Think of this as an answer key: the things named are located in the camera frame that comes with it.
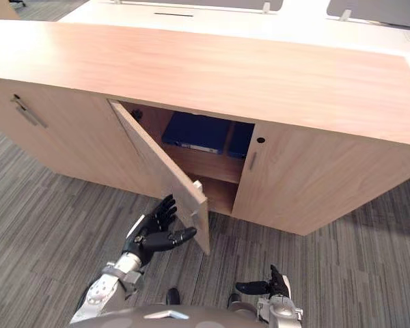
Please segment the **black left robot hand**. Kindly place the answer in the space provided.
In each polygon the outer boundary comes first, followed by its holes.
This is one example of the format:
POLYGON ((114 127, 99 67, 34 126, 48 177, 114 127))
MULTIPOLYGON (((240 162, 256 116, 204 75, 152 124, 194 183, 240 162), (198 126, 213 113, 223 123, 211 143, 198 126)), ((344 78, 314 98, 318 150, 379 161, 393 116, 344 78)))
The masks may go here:
POLYGON ((140 217, 128 233, 122 254, 130 253, 139 258, 141 267, 146 266, 154 253, 174 249, 197 234, 197 229, 188 227, 170 230, 177 219, 176 200, 166 196, 150 213, 140 217))

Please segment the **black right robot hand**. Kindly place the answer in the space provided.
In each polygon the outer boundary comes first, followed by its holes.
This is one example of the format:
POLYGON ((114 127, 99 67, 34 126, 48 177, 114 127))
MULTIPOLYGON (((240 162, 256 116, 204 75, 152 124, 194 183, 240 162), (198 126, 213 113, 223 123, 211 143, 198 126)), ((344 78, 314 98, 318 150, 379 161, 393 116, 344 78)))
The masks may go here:
POLYGON ((236 289, 246 295, 268 295, 282 296, 290 298, 290 289, 287 286, 284 276, 278 271, 275 265, 271 265, 271 278, 269 281, 237 282, 236 289))

